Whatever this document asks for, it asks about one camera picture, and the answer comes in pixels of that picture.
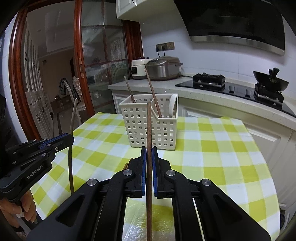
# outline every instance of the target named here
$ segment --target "black range hood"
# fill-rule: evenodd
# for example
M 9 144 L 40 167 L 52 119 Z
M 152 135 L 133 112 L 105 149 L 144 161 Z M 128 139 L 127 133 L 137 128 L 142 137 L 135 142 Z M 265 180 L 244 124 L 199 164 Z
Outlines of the black range hood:
M 281 13 L 267 0 L 175 0 L 193 42 L 247 45 L 284 56 Z

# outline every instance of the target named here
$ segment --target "checkered tablecloth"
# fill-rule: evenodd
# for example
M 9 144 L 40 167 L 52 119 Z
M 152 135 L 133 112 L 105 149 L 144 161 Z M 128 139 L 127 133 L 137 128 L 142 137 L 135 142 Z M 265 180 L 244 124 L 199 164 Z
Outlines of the checkered tablecloth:
M 75 190 L 90 178 L 111 178 L 141 152 L 130 147 L 122 115 L 98 113 L 74 131 L 74 138 Z M 58 152 L 53 169 L 31 189 L 43 219 L 70 196 L 67 153 L 68 149 Z M 158 150 L 158 155 L 188 179 L 212 180 L 265 228 L 272 240 L 278 236 L 280 216 L 274 183 L 240 120 L 178 117 L 176 150 Z M 145 200 L 128 199 L 123 240 L 146 239 Z M 171 199 L 153 198 L 152 209 L 153 240 L 174 240 Z

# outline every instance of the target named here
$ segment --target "hand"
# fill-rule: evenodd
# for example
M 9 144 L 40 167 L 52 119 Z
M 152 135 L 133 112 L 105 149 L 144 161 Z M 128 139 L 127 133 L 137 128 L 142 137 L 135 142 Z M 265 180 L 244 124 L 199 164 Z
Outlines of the hand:
M 31 191 L 27 191 L 20 199 L 24 209 L 25 219 L 34 222 L 37 216 L 36 205 Z M 0 209 L 11 226 L 18 228 L 20 225 L 12 214 L 20 214 L 22 209 L 15 203 L 9 202 L 6 198 L 0 200 Z

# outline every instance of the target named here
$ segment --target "black frying pan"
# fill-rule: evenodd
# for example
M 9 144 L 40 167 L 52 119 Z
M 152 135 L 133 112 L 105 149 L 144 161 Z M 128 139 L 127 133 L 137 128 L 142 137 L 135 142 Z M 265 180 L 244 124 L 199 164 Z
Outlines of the black frying pan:
M 282 92 L 288 87 L 289 82 L 277 78 L 276 75 L 278 72 L 279 69 L 277 68 L 270 69 L 269 74 L 253 71 L 258 83 L 265 86 L 267 90 Z

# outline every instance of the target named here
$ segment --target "gas stove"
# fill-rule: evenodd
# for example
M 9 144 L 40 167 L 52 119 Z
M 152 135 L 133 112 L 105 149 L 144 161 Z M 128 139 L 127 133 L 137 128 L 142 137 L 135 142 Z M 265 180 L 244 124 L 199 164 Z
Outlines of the gas stove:
M 296 117 L 296 114 L 284 103 L 284 97 L 280 92 L 268 91 L 264 86 L 255 84 L 254 88 L 243 85 L 227 83 L 222 75 L 197 74 L 190 81 L 177 84 L 177 87 L 203 89 L 248 99 L 266 106 L 280 110 L 288 115 Z

